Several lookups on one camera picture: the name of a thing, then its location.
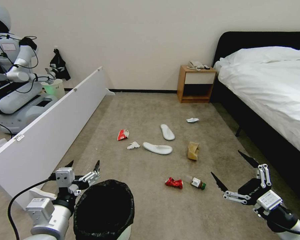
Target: bottle label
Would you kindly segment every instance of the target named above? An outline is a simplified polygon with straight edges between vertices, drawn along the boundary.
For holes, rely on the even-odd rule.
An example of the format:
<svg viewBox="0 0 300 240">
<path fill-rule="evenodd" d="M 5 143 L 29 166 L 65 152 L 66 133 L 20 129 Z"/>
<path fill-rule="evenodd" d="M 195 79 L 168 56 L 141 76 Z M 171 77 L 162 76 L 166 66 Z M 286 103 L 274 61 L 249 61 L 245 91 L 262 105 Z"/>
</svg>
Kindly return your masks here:
<svg viewBox="0 0 300 240">
<path fill-rule="evenodd" d="M 193 178 L 192 179 L 192 182 L 191 182 L 191 185 L 195 186 L 195 187 L 199 187 L 199 184 L 200 184 L 201 180 L 198 179 L 198 178 Z"/>
</svg>

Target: bottle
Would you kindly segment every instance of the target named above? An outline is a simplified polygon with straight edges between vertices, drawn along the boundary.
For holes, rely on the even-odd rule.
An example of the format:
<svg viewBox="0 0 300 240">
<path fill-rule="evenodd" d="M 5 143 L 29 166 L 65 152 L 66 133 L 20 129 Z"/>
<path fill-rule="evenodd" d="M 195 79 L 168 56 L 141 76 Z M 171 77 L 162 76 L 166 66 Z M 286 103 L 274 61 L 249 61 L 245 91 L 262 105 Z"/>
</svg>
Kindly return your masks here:
<svg viewBox="0 0 300 240">
<path fill-rule="evenodd" d="M 206 187 L 206 184 L 204 182 L 202 182 L 200 179 L 198 178 L 195 178 L 195 177 L 192 177 L 192 176 L 189 176 L 187 175 L 186 176 L 186 179 L 187 179 L 187 182 L 190 183 L 191 185 L 197 187 L 197 188 L 200 188 L 200 189 L 205 189 Z"/>
</svg>

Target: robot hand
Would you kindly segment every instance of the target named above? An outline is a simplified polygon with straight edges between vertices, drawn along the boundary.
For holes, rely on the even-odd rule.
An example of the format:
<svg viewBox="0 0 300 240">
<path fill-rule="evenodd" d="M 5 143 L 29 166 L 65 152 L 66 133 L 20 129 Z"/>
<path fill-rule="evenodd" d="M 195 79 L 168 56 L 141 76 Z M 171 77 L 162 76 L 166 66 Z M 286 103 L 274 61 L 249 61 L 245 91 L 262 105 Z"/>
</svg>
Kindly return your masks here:
<svg viewBox="0 0 300 240">
<path fill-rule="evenodd" d="M 264 218 L 268 227 L 282 240 L 300 240 L 300 220 L 283 206 L 281 197 L 271 190 L 268 165 L 259 164 L 254 158 L 238 152 L 256 169 L 256 178 L 240 187 L 238 192 L 231 192 L 211 172 L 218 187 L 224 192 L 223 198 L 243 205 L 254 205 L 254 212 Z"/>
</svg>

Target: black bag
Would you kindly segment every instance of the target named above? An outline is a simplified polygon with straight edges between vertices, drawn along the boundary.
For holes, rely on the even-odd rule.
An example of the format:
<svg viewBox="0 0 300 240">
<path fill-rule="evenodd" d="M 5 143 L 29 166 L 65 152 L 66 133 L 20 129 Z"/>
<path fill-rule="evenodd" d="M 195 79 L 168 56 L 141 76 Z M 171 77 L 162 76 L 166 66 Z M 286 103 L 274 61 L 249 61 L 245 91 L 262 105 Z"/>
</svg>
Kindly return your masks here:
<svg viewBox="0 0 300 240">
<path fill-rule="evenodd" d="M 74 211 L 73 231 L 77 240 L 116 240 L 133 219 L 134 199 L 129 187 L 110 179 L 84 192 Z"/>
<path fill-rule="evenodd" d="M 66 67 L 66 62 L 62 59 L 59 50 L 54 49 L 53 52 L 55 53 L 53 59 L 50 61 L 50 67 L 57 71 L 56 78 L 69 80 L 71 77 Z"/>
</svg>

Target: wastebasket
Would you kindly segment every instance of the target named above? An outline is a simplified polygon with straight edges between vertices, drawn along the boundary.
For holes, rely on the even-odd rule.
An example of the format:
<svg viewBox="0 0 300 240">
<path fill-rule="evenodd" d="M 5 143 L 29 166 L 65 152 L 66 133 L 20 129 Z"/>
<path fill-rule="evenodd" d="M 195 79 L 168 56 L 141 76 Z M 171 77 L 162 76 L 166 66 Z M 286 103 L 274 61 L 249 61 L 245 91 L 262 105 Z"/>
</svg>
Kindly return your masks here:
<svg viewBox="0 0 300 240">
<path fill-rule="evenodd" d="M 56 96 L 58 99 L 65 95 L 62 79 L 55 79 L 52 84 L 42 82 L 41 85 L 47 94 Z"/>
<path fill-rule="evenodd" d="M 73 217 L 76 240 L 128 240 L 134 219 L 134 199 L 129 187 L 113 179 L 88 188 Z"/>
</svg>

